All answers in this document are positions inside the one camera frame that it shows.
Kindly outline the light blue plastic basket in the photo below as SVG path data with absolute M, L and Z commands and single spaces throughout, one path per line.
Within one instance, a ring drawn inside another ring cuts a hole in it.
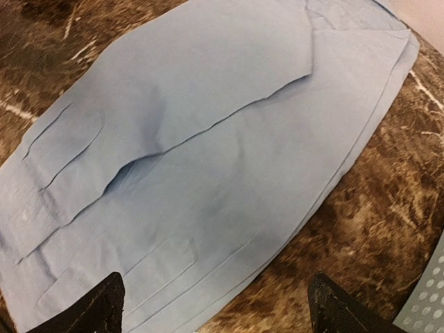
M 444 239 L 393 324 L 405 332 L 444 333 Z

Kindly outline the light blue long sleeve shirt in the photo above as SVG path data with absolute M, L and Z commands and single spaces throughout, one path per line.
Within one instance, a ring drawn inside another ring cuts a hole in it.
M 112 272 L 124 332 L 193 332 L 288 244 L 418 56 L 376 1 L 187 1 L 111 43 L 1 167 L 19 332 Z

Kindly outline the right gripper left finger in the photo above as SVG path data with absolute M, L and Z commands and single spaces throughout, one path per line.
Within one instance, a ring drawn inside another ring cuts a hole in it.
M 122 276 L 113 272 L 68 309 L 31 332 L 121 332 L 124 296 Z

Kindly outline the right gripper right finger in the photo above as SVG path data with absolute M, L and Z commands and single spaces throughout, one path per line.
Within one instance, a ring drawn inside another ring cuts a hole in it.
M 315 333 L 389 333 L 399 327 L 366 308 L 326 274 L 318 272 L 307 288 Z

